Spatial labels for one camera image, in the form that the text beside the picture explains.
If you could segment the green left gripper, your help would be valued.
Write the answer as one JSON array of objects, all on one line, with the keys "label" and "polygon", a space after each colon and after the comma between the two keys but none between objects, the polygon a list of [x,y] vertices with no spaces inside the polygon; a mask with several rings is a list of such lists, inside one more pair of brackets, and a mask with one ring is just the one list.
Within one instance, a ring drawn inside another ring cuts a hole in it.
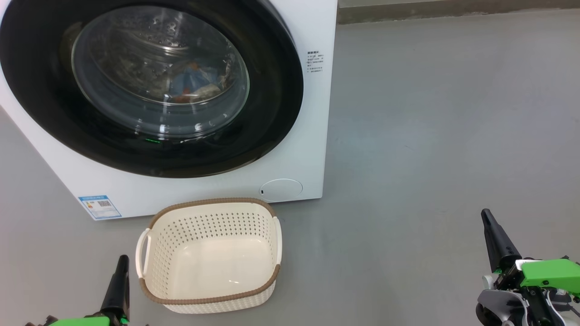
[{"label": "green left gripper", "polygon": [[82,318],[48,316],[44,323],[27,322],[25,326],[133,326],[129,322],[129,257],[126,254],[119,257],[100,313]]}]

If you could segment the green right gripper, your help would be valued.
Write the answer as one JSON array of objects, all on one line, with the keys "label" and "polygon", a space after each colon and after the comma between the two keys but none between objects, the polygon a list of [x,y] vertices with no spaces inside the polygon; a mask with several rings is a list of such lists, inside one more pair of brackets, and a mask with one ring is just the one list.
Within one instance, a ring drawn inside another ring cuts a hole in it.
[{"label": "green right gripper", "polygon": [[487,208],[481,211],[491,272],[483,277],[485,326],[577,326],[580,267],[566,257],[522,259]]}]

